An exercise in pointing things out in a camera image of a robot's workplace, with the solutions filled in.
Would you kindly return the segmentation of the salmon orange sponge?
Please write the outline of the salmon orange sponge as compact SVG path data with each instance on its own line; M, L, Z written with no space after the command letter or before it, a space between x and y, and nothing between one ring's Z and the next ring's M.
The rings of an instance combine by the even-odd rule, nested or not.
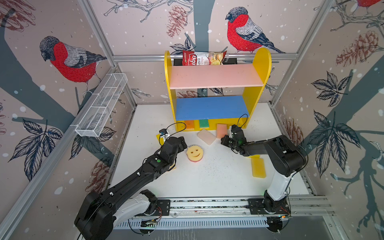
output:
M228 127L226 124L217 124L217 139L223 138L225 135L228 134Z

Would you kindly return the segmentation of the smiley face sponge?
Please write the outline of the smiley face sponge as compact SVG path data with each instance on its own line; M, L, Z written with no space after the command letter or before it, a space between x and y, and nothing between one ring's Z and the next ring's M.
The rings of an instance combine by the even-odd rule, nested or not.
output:
M191 162L199 162L203 159L204 150L197 145L192 145L187 148L187 158Z

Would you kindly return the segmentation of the orange scrub sponge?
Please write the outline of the orange scrub sponge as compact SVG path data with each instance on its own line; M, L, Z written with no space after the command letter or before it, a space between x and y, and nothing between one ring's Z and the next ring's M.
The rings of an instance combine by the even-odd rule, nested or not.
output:
M195 129L195 121L194 120L188 120L184 122L186 125L186 130L194 130Z

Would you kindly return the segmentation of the light pink sponge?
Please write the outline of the light pink sponge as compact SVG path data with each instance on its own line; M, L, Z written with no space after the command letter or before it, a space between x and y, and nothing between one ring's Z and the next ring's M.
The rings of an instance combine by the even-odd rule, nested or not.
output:
M210 146L217 138L212 133L207 131L206 129L201 130L197 134L198 138L200 138L204 143Z

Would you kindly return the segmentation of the green scrub sponge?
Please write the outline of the green scrub sponge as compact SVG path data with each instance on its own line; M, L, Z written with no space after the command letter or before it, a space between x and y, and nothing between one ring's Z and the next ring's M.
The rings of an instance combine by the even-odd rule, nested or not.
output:
M199 120L200 128L209 128L209 120Z

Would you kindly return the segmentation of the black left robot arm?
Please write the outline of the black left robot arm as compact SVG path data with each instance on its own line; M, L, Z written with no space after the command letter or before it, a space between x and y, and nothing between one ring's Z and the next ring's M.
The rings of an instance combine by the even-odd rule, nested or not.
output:
M157 197L143 187L176 165L177 154L187 148L184 137L169 137L142 166L117 185L92 191L84 199L75 226L86 240L105 240L114 227L138 214L152 214Z

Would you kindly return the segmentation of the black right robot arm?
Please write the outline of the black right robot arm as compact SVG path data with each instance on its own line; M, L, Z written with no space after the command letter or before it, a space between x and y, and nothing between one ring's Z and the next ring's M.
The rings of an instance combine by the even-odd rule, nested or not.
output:
M248 142L242 128L237 125L231 126L231 134L221 138L221 144L244 157L269 156L275 172L271 185L264 192L263 206L270 214L282 207L292 177L308 162L288 137L280 135L265 141Z

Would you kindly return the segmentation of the yellow shelf with coloured boards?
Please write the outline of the yellow shelf with coloured boards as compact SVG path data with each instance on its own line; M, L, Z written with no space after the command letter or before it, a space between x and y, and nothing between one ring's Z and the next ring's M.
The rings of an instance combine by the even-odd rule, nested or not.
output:
M236 123L246 128L262 96L271 74L272 56L259 49L252 64L173 66L171 54L165 52L165 77L173 118L176 123L192 121L192 131L200 131L200 120L207 120L209 130L218 124L228 127ZM201 98L177 97L178 90L209 88L243 88L241 96Z

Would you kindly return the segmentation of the yellow rectangular sponge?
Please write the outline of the yellow rectangular sponge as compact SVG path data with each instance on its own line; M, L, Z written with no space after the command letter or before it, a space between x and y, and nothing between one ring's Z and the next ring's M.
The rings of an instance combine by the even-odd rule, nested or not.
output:
M266 169L264 159L259 155L251 157L251 165L252 165L252 176L254 178L266 178Z

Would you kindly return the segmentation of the red cassava chips bag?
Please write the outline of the red cassava chips bag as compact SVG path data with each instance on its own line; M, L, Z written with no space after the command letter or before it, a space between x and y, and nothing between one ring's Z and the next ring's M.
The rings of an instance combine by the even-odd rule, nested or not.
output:
M207 66L207 65L222 65L226 56L225 52L195 52L183 51L183 66Z

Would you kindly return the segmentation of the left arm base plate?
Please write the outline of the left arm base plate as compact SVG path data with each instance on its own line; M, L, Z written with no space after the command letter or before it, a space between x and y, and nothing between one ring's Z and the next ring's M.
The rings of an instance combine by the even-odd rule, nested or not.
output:
M145 216L169 216L171 209L170 200L157 200L150 202L148 209L144 212Z

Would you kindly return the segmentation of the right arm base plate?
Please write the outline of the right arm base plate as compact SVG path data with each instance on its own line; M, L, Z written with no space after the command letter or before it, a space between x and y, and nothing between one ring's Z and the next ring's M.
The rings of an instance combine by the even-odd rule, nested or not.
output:
M290 215L291 209L287 202L287 198L280 201L273 201L271 199L253 198L248 199L247 208L250 210L251 215Z

